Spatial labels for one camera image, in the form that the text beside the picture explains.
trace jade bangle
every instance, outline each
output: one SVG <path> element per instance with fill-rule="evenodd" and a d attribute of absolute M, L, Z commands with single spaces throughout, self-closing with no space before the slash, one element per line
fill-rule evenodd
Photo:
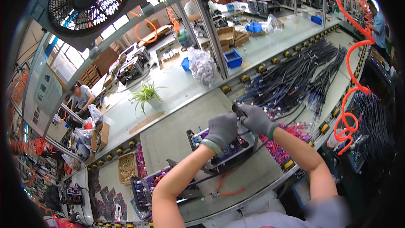
<path fill-rule="evenodd" d="M 222 152 L 221 148 L 215 144 L 213 141 L 208 140 L 208 139 L 203 139 L 201 141 L 201 144 L 207 145 L 211 150 L 215 151 L 218 157 L 222 156 L 224 153 Z"/>

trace potted plant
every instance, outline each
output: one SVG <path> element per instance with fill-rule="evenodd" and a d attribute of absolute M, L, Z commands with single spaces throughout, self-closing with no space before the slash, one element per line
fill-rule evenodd
<path fill-rule="evenodd" d="M 131 99 L 131 102 L 136 102 L 135 106 L 135 115 L 136 115 L 136 108 L 140 105 L 140 110 L 144 115 L 145 110 L 145 102 L 149 103 L 154 109 L 159 107 L 162 103 L 162 99 L 160 99 L 158 95 L 159 88 L 166 88 L 166 87 L 155 87 L 154 82 L 152 83 L 141 83 L 141 91 L 140 92 L 133 92 L 134 96 Z"/>

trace white flower pot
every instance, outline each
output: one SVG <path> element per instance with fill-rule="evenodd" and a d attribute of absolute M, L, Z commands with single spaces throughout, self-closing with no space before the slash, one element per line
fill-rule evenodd
<path fill-rule="evenodd" d="M 156 96 L 158 96 L 159 99 L 162 100 L 161 97 L 160 97 L 158 94 L 156 94 L 156 93 L 154 94 L 153 99 L 147 100 L 147 102 L 149 103 L 149 105 L 151 105 L 152 108 L 154 108 L 154 109 L 157 108 L 157 107 L 159 107 L 159 106 L 161 105 L 161 103 L 160 103 L 159 100 L 156 98 Z"/>

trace pliers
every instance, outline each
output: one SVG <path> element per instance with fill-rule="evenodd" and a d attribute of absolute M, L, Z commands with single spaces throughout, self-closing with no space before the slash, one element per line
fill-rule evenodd
<path fill-rule="evenodd" d="M 220 178 L 221 178 L 221 181 L 220 181 L 220 183 L 218 184 L 218 186 L 217 186 L 217 190 L 215 190 L 214 192 L 212 192 L 212 195 L 215 197 L 215 196 L 218 196 L 218 195 L 237 195 L 237 194 L 240 194 L 240 193 L 242 193 L 242 192 L 244 192 L 246 189 L 244 188 L 244 189 L 241 189 L 241 190 L 239 190 L 239 191 L 236 191 L 236 192 L 230 192 L 230 193 L 220 193 L 220 192 L 218 192 L 218 190 L 220 190 L 220 188 L 221 188 L 221 186 L 222 186 L 222 182 L 225 180 L 225 178 L 229 175 L 231 173 L 231 171 L 229 171 L 229 172 L 227 172 L 224 176 L 220 176 Z"/>

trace man in blue shirt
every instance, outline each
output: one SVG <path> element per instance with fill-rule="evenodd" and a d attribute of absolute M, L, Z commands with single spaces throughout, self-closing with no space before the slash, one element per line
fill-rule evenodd
<path fill-rule="evenodd" d="M 385 19 L 382 12 L 379 12 L 375 7 L 374 3 L 371 0 L 367 0 L 367 4 L 369 5 L 369 9 L 371 11 L 372 16 L 374 16 L 373 25 L 370 25 L 371 33 L 375 40 L 375 44 L 373 47 L 377 50 L 382 57 L 389 62 L 390 57 L 386 51 L 386 44 L 385 44 Z"/>

